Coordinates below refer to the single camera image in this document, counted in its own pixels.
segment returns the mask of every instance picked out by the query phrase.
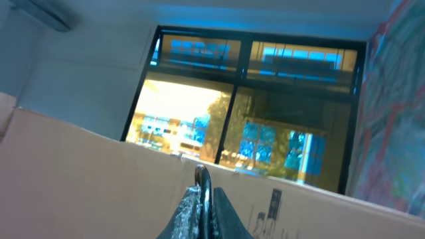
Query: window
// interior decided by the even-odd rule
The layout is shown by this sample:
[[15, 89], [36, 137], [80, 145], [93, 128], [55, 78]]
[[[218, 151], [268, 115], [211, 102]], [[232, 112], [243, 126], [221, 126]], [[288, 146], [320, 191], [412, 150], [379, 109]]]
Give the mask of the window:
[[234, 72], [239, 55], [240, 42], [225, 39], [204, 39], [199, 37], [163, 37], [161, 61], [170, 67]]
[[364, 44], [159, 28], [126, 141], [337, 191]]
[[[201, 66], [207, 68], [218, 68], [226, 70], [230, 46], [228, 44], [215, 44], [193, 41], [171, 41], [171, 62]], [[196, 56], [192, 61], [178, 60], [181, 55]], [[203, 58], [217, 59], [217, 65], [203, 63]]]
[[270, 162], [275, 134], [273, 127], [246, 122], [239, 154], [256, 161]]
[[357, 52], [254, 42], [248, 77], [349, 93]]
[[144, 118], [139, 129], [130, 128], [126, 141], [214, 162], [232, 86], [186, 77], [179, 81], [184, 84], [168, 74], [147, 75], [135, 109]]

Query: window frame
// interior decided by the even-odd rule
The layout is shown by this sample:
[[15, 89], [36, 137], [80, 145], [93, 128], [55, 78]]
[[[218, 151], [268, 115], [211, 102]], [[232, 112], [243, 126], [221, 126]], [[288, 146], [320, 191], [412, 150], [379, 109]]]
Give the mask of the window frame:
[[[164, 69], [161, 67], [161, 52], [164, 35], [180, 35], [187, 37], [202, 37], [208, 39], [227, 39], [227, 40], [239, 40], [240, 50], [238, 57], [238, 65], [234, 76], [223, 76], [219, 74], [211, 74], [205, 72], [188, 72], [187, 70], [181, 69]], [[157, 51], [157, 64], [151, 65], [151, 59], [155, 53], [155, 47], [159, 39], [159, 48]], [[259, 42], [273, 42], [278, 44], [296, 44], [306, 46], [318, 46], [327, 48], [340, 48], [345, 50], [356, 50], [357, 57], [355, 61], [355, 67], [353, 70], [353, 78], [351, 81], [351, 88], [349, 94], [339, 92], [329, 92], [327, 90], [319, 89], [308, 89], [298, 88], [294, 86], [286, 86], [277, 84], [275, 82], [259, 82], [255, 80], [247, 79], [247, 70], [250, 62], [250, 55], [252, 50], [252, 43], [254, 41]], [[317, 37], [298, 37], [298, 36], [282, 36], [274, 34], [264, 33], [247, 33], [240, 31], [225, 31], [225, 30], [210, 30], [210, 29], [196, 29], [191, 27], [170, 27], [158, 25], [155, 33], [153, 34], [152, 42], [147, 53], [147, 60], [145, 61], [139, 84], [135, 91], [135, 96], [131, 107], [127, 121], [124, 125], [121, 141], [125, 141], [131, 121], [137, 106], [137, 101], [140, 97], [140, 92], [143, 87], [143, 83], [147, 74], [150, 72], [161, 72], [165, 74], [175, 74], [180, 76], [188, 76], [193, 78], [200, 78], [205, 80], [213, 80], [217, 82], [224, 82], [233, 84], [232, 96], [228, 106], [228, 111], [224, 121], [222, 134], [220, 137], [220, 143], [216, 154], [216, 160], [214, 163], [219, 164], [222, 151], [224, 150], [224, 140], [227, 133], [227, 128], [230, 121], [230, 115], [233, 109], [234, 100], [238, 87], [257, 88], [260, 90], [267, 90], [271, 92], [280, 92], [284, 94], [300, 94], [308, 95], [309, 97], [323, 98], [326, 100], [333, 100], [336, 102], [345, 102], [351, 105], [351, 112], [348, 122], [347, 138], [345, 140], [345, 150], [343, 154], [341, 174], [339, 178], [338, 193], [345, 194], [345, 187], [348, 180], [349, 164], [351, 160], [351, 152], [353, 150], [354, 134], [357, 120], [357, 110], [359, 107], [359, 97], [361, 93], [361, 84], [363, 77], [363, 67], [365, 64], [367, 42], [353, 41], [353, 40], [339, 40], [339, 39], [323, 39]]]
[[273, 127], [273, 126], [271, 126], [271, 125], [267, 125], [267, 124], [265, 124], [265, 123], [257, 123], [257, 122], [253, 122], [253, 121], [247, 121], [247, 122], [245, 122], [245, 125], [246, 125], [247, 123], [255, 123], [255, 124], [257, 124], [257, 125], [259, 126], [259, 127], [258, 127], [258, 131], [257, 131], [257, 135], [256, 135], [256, 138], [255, 138], [255, 139], [250, 139], [250, 138], [244, 137], [244, 136], [243, 136], [243, 133], [242, 133], [241, 143], [242, 143], [242, 140], [245, 140], [245, 141], [248, 141], [248, 142], [252, 142], [252, 143], [254, 143], [254, 150], [253, 150], [253, 152], [252, 152], [252, 158], [250, 158], [250, 157], [248, 157], [248, 156], [246, 156], [246, 155], [241, 154], [241, 152], [240, 152], [240, 146], [239, 146], [239, 151], [238, 151], [238, 153], [239, 153], [239, 154], [241, 154], [241, 155], [243, 155], [243, 156], [244, 156], [244, 157], [246, 157], [247, 159], [252, 159], [252, 160], [259, 161], [259, 162], [263, 162], [263, 163], [270, 163], [271, 158], [269, 159], [269, 161], [263, 161], [263, 160], [256, 159], [256, 153], [257, 153], [257, 149], [258, 149], [258, 145], [259, 145], [259, 144], [269, 146], [269, 147], [271, 147], [271, 148], [272, 148], [272, 151], [273, 151], [273, 145], [274, 145], [274, 140], [276, 139], [276, 134], [275, 134], [275, 138], [273, 139], [273, 142], [272, 142], [272, 143], [268, 143], [268, 142], [265, 142], [265, 141], [262, 141], [262, 140], [261, 140], [261, 129], [262, 129], [264, 126], [266, 126], [266, 127], [272, 127], [272, 128], [274, 128], [274, 130], [275, 130], [275, 132], [276, 132], [276, 128], [275, 128], [275, 127]]

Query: glass pane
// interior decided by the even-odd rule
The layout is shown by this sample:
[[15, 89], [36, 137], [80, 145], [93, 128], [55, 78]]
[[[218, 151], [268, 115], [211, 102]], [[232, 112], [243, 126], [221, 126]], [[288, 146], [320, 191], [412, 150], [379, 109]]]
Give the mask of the glass pane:
[[255, 160], [269, 163], [271, 156], [272, 156], [272, 146], [259, 143], [257, 146]]
[[252, 158], [252, 156], [254, 155], [254, 148], [255, 148], [254, 142], [243, 139], [240, 142], [239, 154], [245, 157]]
[[194, 129], [192, 134], [192, 139], [198, 141], [199, 143], [204, 143], [205, 140], [205, 131]]
[[240, 41], [164, 35], [161, 66], [234, 76]]
[[208, 127], [208, 123], [210, 122], [210, 115], [206, 114], [203, 117], [195, 118], [195, 127], [206, 129]]
[[126, 141], [214, 162], [232, 88], [148, 72]]
[[257, 139], [258, 129], [260, 129], [259, 124], [247, 122], [242, 136], [247, 139]]
[[357, 52], [253, 42], [248, 79], [350, 93]]
[[349, 104], [239, 87], [220, 164], [336, 192], [349, 116]]
[[267, 125], [261, 127], [260, 141], [264, 143], [273, 143], [276, 135], [276, 129]]

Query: cardboard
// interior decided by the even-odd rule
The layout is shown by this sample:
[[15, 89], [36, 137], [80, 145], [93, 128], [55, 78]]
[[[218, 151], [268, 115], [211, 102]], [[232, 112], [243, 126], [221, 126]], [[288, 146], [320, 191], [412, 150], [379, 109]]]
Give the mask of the cardboard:
[[[0, 144], [0, 238], [155, 238], [199, 161], [15, 110]], [[255, 238], [424, 238], [419, 218], [205, 163]]]

